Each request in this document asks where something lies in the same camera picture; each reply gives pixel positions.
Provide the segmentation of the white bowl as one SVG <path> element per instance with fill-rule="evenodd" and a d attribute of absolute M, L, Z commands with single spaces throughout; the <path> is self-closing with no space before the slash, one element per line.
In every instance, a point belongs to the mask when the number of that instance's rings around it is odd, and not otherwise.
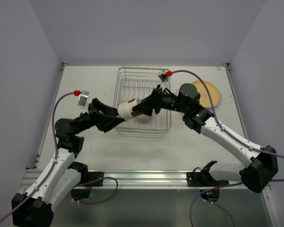
<path fill-rule="evenodd" d="M 135 117 L 135 120 L 140 124 L 148 124 L 152 120 L 152 116 L 147 116 L 144 114 Z"/>

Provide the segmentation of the white and brown cup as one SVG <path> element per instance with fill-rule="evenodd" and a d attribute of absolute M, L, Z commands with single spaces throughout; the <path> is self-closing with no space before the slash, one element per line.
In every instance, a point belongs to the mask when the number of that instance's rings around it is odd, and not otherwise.
<path fill-rule="evenodd" d="M 139 116 L 140 113 L 133 111 L 133 107 L 141 103 L 141 100 L 138 98 L 131 99 L 129 101 L 123 102 L 118 105 L 117 112 L 121 118 L 125 121 L 128 121 L 136 116 Z"/>

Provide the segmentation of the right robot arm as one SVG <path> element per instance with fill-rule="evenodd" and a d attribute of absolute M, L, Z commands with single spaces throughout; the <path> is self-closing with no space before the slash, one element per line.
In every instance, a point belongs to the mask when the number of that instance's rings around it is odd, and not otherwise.
<path fill-rule="evenodd" d="M 265 148 L 248 141 L 244 137 L 218 123 L 215 115 L 200 105 L 200 94 L 193 84 L 181 85 L 178 95 L 165 93 L 161 87 L 153 89 L 133 111 L 151 116 L 161 109 L 183 113 L 185 125 L 225 148 L 239 160 L 239 164 L 209 162 L 202 170 L 199 179 L 206 185 L 219 181 L 233 181 L 244 184 L 253 192 L 260 193 L 278 172 L 276 150 Z"/>

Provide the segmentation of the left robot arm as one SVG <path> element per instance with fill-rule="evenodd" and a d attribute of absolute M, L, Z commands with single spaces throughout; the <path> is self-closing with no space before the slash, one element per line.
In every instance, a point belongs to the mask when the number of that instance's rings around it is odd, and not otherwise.
<path fill-rule="evenodd" d="M 48 227 L 54 210 L 61 200 L 76 187 L 86 186 L 85 192 L 71 194 L 75 200 L 89 197 L 92 186 L 106 179 L 103 175 L 89 175 L 86 164 L 76 162 L 84 137 L 81 132 L 97 127 L 108 132 L 125 122 L 126 117 L 94 98 L 88 111 L 75 119 L 62 118 L 52 126 L 55 152 L 48 165 L 34 183 L 23 193 L 16 193 L 11 201 L 12 221 L 17 227 Z"/>

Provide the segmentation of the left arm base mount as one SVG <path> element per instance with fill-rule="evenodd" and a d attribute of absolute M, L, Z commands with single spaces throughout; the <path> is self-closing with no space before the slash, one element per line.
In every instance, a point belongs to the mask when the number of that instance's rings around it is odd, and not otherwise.
<path fill-rule="evenodd" d="M 86 172 L 84 178 L 81 179 L 78 184 L 94 181 L 102 177 L 104 177 L 104 172 Z M 71 198 L 74 200 L 87 199 L 91 195 L 92 187 L 102 187 L 102 186 L 103 186 L 103 180 L 89 185 L 85 185 L 83 187 L 75 187 L 71 190 Z"/>

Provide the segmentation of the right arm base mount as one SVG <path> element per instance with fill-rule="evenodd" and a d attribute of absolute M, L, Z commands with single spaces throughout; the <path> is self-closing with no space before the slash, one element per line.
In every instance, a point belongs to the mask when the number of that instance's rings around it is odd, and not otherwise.
<path fill-rule="evenodd" d="M 202 169 L 196 167 L 193 171 L 187 172 L 186 181 L 188 187 L 206 187 L 206 186 L 218 187 L 218 186 L 228 185 L 229 181 L 227 180 L 217 181 L 210 176 L 209 170 L 216 163 L 217 161 L 211 161 Z M 217 202 L 220 197 L 220 191 L 219 189 L 216 189 L 210 192 L 206 192 L 201 194 L 201 197 L 209 202 Z"/>

